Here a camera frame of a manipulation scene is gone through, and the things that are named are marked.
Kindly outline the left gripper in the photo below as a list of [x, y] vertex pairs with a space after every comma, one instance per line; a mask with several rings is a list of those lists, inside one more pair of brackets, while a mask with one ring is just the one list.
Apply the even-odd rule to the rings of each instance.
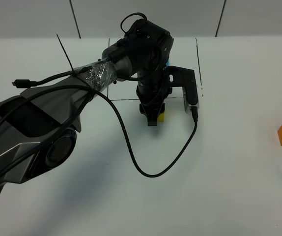
[[140, 113], [146, 116], [148, 126], [157, 126], [158, 116], [165, 111], [164, 99], [172, 92], [168, 73], [168, 67], [163, 66], [153, 76], [138, 82]]

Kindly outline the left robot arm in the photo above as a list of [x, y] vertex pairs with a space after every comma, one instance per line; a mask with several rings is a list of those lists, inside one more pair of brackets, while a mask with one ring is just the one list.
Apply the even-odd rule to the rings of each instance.
[[111, 83], [136, 81], [142, 105], [162, 104], [172, 44], [166, 29], [139, 19], [97, 62], [42, 81], [15, 80], [22, 93], [0, 102], [0, 193], [6, 183], [24, 183], [66, 161], [82, 110]]

